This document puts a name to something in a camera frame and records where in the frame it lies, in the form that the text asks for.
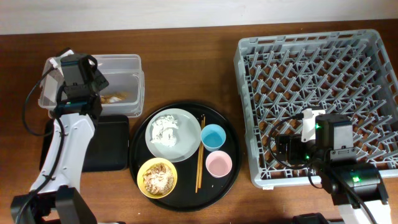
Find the light blue cup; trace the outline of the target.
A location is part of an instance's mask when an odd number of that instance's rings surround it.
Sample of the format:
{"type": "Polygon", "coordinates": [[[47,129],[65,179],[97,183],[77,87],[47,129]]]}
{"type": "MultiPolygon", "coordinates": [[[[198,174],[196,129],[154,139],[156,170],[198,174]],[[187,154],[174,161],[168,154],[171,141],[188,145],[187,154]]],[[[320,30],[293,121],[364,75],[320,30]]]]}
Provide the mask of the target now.
{"type": "Polygon", "coordinates": [[[200,137],[205,149],[210,152],[219,150],[226,142],[226,132],[217,124],[206,125],[200,137]]]}

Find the yellow bowl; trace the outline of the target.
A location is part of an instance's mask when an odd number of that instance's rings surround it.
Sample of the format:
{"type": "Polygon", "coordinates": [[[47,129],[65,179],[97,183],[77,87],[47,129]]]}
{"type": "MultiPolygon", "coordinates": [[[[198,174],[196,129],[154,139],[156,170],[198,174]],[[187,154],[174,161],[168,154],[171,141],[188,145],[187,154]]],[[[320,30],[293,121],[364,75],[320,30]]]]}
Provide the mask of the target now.
{"type": "Polygon", "coordinates": [[[175,168],[175,166],[168,161],[167,159],[163,159],[163,158],[153,158],[153,159],[149,159],[148,161],[146,161],[141,168],[139,169],[138,173],[137,173],[137,186],[140,189],[140,191],[149,198],[153,198],[153,199],[159,199],[159,198],[163,198],[168,196],[168,194],[170,194],[173,189],[175,188],[176,184],[177,184],[177,180],[178,180],[178,175],[177,175],[177,170],[175,168]],[[170,167],[170,169],[172,170],[173,176],[174,176],[174,185],[171,189],[171,191],[169,193],[167,193],[166,195],[151,195],[144,186],[144,179],[143,179],[143,174],[146,170],[150,169],[153,165],[158,164],[158,163],[164,163],[167,166],[170,167]]]}

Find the white napkin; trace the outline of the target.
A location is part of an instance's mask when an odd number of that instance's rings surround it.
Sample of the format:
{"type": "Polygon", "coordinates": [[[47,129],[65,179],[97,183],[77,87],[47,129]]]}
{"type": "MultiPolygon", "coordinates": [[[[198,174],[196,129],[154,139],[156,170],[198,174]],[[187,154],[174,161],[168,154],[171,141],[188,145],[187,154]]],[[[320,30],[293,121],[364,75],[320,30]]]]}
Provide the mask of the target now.
{"type": "Polygon", "coordinates": [[[174,130],[178,129],[178,120],[172,115],[159,116],[152,123],[152,143],[159,143],[163,146],[173,147],[177,143],[174,130]]]}

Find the pink cup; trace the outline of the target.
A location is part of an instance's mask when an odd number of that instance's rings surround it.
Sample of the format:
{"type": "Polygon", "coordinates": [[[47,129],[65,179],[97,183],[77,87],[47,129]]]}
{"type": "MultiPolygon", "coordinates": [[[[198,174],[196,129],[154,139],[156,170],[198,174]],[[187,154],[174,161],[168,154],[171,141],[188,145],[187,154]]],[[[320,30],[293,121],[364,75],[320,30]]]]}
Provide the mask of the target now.
{"type": "Polygon", "coordinates": [[[211,176],[222,178],[231,172],[233,162],[226,152],[214,151],[207,156],[205,165],[211,176]]]}

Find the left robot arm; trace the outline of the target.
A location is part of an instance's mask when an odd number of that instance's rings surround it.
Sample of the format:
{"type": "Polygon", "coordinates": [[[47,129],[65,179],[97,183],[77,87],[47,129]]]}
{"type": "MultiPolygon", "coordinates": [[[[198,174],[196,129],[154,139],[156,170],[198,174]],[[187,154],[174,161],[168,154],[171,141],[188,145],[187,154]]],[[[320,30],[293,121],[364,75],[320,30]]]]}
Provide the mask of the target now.
{"type": "Polygon", "coordinates": [[[11,215],[15,223],[45,223],[55,210],[56,223],[96,223],[80,195],[80,179],[87,148],[102,112],[100,91],[109,83],[88,54],[65,54],[44,74],[59,68],[64,81],[52,111],[53,131],[47,156],[29,193],[15,196],[11,215]]]}

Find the food scraps with rice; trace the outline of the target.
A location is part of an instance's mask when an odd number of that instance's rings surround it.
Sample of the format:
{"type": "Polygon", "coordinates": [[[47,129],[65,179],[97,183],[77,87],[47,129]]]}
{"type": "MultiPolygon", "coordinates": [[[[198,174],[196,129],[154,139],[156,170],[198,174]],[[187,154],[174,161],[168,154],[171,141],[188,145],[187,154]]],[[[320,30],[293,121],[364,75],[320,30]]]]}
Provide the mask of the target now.
{"type": "Polygon", "coordinates": [[[151,195],[166,195],[174,185],[172,170],[164,163],[153,165],[142,177],[145,189],[151,195]]]}

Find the brown snack wrapper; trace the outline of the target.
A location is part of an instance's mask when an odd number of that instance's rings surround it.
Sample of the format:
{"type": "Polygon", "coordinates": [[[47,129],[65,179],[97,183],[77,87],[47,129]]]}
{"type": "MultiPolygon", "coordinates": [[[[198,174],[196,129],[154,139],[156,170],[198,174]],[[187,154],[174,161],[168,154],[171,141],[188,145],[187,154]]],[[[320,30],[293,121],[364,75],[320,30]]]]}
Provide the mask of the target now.
{"type": "Polygon", "coordinates": [[[123,101],[127,98],[128,94],[126,92],[116,92],[108,95],[101,95],[102,104],[113,104],[123,101]]]}

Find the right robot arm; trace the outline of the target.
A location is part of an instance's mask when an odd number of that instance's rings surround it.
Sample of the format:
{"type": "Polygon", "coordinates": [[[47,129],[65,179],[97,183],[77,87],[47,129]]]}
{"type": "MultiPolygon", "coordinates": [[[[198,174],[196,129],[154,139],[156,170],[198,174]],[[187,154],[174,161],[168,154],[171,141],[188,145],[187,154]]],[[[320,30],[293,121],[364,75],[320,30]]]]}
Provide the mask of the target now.
{"type": "Polygon", "coordinates": [[[342,114],[320,114],[313,121],[313,140],[300,134],[275,134],[288,119],[277,123],[269,136],[277,149],[272,157],[288,169],[314,170],[321,178],[320,188],[331,195],[344,223],[391,223],[380,172],[356,159],[351,120],[342,114]]]}

